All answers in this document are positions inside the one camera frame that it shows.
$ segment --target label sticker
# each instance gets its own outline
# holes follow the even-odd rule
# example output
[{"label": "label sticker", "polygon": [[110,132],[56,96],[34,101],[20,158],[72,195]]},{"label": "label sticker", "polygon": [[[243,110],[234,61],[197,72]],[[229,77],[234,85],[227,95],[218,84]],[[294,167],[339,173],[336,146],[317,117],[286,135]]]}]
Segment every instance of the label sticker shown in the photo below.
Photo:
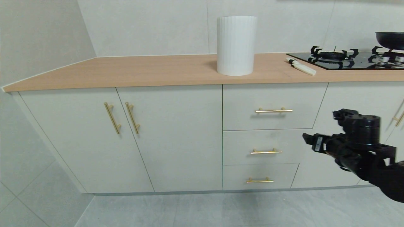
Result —
[{"label": "label sticker", "polygon": [[318,137],[317,138],[317,143],[316,143],[316,147],[315,147],[314,151],[320,151],[322,141],[323,141],[323,137]]}]

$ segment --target knife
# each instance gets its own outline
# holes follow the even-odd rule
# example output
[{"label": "knife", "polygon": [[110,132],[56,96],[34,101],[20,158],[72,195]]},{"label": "knife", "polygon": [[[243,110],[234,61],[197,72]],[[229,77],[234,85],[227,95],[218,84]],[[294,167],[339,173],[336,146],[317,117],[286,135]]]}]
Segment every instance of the knife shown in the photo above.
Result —
[{"label": "knife", "polygon": [[300,64],[300,62],[296,61],[293,58],[287,57],[286,60],[292,65],[292,67],[306,73],[309,75],[314,76],[316,74],[316,71],[308,66]]}]

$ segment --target robotic arm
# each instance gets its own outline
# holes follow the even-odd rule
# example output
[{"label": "robotic arm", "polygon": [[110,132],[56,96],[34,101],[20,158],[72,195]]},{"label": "robotic arm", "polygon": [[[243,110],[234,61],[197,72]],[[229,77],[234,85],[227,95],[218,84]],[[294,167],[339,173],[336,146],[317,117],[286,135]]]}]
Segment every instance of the robotic arm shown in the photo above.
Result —
[{"label": "robotic arm", "polygon": [[396,162],[396,148],[379,143],[380,117],[356,110],[333,112],[345,132],[332,136],[304,133],[311,149],[332,156],[340,168],[377,186],[390,199],[404,203],[404,161]]}]

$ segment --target gold handle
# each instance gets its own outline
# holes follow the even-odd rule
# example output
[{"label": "gold handle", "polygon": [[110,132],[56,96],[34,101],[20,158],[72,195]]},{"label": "gold handle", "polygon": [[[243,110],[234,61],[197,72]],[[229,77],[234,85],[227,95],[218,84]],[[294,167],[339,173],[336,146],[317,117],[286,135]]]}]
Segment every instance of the gold handle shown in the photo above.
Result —
[{"label": "gold handle", "polygon": [[107,109],[107,112],[108,112],[108,115],[109,115],[109,117],[110,117],[110,119],[111,119],[111,121],[112,121],[112,124],[114,125],[116,134],[119,135],[119,129],[121,128],[121,124],[118,124],[118,125],[116,124],[115,119],[114,119],[114,116],[113,116],[112,113],[111,113],[112,108],[114,107],[114,105],[108,105],[108,103],[104,103],[104,106],[105,106],[105,108]]},{"label": "gold handle", "polygon": [[125,103],[125,104],[126,104],[126,108],[128,109],[130,119],[132,120],[133,127],[135,128],[136,134],[139,134],[140,124],[136,124],[135,119],[133,118],[133,114],[132,114],[133,105],[129,105],[129,103]]},{"label": "gold handle", "polygon": [[403,113],[401,114],[401,116],[399,118],[393,117],[393,119],[397,121],[396,127],[400,125],[403,118],[404,118],[404,111],[403,111]]},{"label": "gold handle", "polygon": [[254,149],[250,154],[274,154],[274,153],[282,153],[282,151],[278,151],[275,148],[273,148],[272,151],[257,151],[256,149]]},{"label": "gold handle", "polygon": [[273,181],[269,180],[269,177],[265,177],[265,180],[253,181],[250,177],[246,183],[271,183]]},{"label": "gold handle", "polygon": [[290,113],[293,112],[292,109],[285,109],[284,107],[282,107],[281,109],[267,109],[267,110],[263,110],[261,107],[255,111],[257,114],[260,113]]}]

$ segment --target gray floor tile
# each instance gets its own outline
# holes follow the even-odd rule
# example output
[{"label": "gray floor tile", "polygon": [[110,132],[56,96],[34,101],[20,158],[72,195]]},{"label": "gray floor tile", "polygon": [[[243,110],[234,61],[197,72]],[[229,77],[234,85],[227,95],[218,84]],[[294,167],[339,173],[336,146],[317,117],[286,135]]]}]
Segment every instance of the gray floor tile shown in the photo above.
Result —
[{"label": "gray floor tile", "polygon": [[2,183],[0,183],[0,212],[15,198]]},{"label": "gray floor tile", "polygon": [[315,226],[300,192],[226,194],[223,226]]},{"label": "gray floor tile", "polygon": [[[178,205],[163,202],[170,196],[178,199]],[[172,210],[177,210],[175,219]],[[96,196],[77,227],[402,227],[402,223],[404,204],[390,200],[377,187],[364,187],[259,193]]]},{"label": "gray floor tile", "polygon": [[225,194],[180,195],[174,227],[222,226]]},{"label": "gray floor tile", "polygon": [[404,204],[388,199],[376,187],[305,191],[317,226],[400,227]]},{"label": "gray floor tile", "polygon": [[1,227],[47,227],[34,213],[32,213],[17,198],[0,212]]},{"label": "gray floor tile", "polygon": [[18,198],[49,226],[74,226],[93,194],[81,194],[54,162]]},{"label": "gray floor tile", "polygon": [[172,227],[178,195],[96,196],[76,227]]}]

